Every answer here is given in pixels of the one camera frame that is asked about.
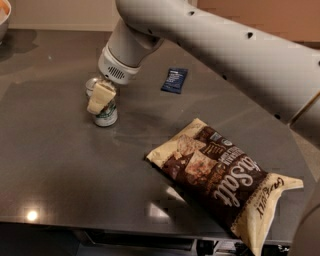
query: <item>wall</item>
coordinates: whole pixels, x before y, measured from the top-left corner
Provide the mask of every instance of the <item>wall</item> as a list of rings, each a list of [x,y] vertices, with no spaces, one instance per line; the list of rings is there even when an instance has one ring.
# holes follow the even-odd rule
[[[320,42],[319,0],[199,0],[198,7],[286,39]]]
[[[112,31],[115,0],[9,0],[10,28]],[[189,0],[196,5],[197,0]]]

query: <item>small package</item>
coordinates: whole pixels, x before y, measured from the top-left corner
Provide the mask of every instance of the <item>small package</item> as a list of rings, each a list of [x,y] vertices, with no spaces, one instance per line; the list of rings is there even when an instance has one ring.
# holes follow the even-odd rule
[[[188,70],[185,68],[170,68],[168,77],[161,87],[162,91],[181,94],[183,82],[186,79]]]
[[[276,204],[300,179],[265,172],[216,130],[195,119],[147,158],[260,256]]]

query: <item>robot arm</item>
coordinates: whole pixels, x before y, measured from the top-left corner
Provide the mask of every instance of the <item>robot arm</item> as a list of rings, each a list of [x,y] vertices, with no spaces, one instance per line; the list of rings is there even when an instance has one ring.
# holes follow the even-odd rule
[[[320,53],[201,11],[184,0],[117,0],[119,21],[99,60],[126,84],[168,39],[320,147]]]

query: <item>snack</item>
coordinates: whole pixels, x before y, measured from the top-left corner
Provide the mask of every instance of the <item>snack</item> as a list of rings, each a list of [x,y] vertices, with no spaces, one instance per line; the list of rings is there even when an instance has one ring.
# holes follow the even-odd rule
[[[147,158],[195,196],[256,256],[261,255],[281,193],[303,187],[300,179],[265,172],[199,119]]]

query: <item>table surface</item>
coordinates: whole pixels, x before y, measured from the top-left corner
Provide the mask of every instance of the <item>table surface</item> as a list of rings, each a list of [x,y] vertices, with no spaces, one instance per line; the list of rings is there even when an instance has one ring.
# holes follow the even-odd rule
[[[267,237],[290,243],[315,181],[289,129],[170,42],[118,87],[116,124],[95,126],[85,82],[98,74],[109,36],[8,31],[0,47],[0,221],[30,223],[35,210],[43,225],[230,237],[145,160],[200,118],[266,171],[304,180],[279,200]],[[189,69],[181,95],[160,91],[169,67]]]

